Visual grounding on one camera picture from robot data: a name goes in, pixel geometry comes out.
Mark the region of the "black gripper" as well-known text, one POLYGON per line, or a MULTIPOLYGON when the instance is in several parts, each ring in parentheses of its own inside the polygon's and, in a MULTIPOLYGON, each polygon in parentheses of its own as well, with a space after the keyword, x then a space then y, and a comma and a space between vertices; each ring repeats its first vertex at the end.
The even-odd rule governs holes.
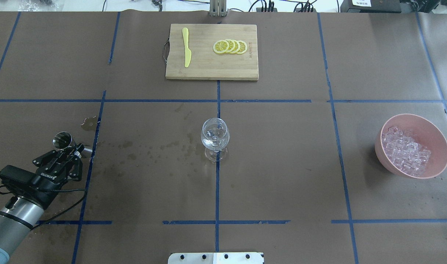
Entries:
POLYGON ((57 191, 70 181, 81 181, 84 145, 76 145, 72 152, 51 150, 32 160, 37 167, 31 180, 29 197, 33 200, 53 200, 57 191))

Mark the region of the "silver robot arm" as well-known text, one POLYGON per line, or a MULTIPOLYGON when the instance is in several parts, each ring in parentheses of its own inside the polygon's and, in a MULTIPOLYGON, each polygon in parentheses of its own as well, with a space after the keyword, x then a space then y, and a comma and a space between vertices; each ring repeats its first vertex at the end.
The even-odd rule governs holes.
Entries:
POLYGON ((36 172, 12 165, 0 171, 1 186, 11 195, 0 210, 0 264, 8 263, 11 255, 30 231, 39 227, 37 221, 69 181, 80 181, 83 171, 83 144, 56 147, 32 163, 36 172))

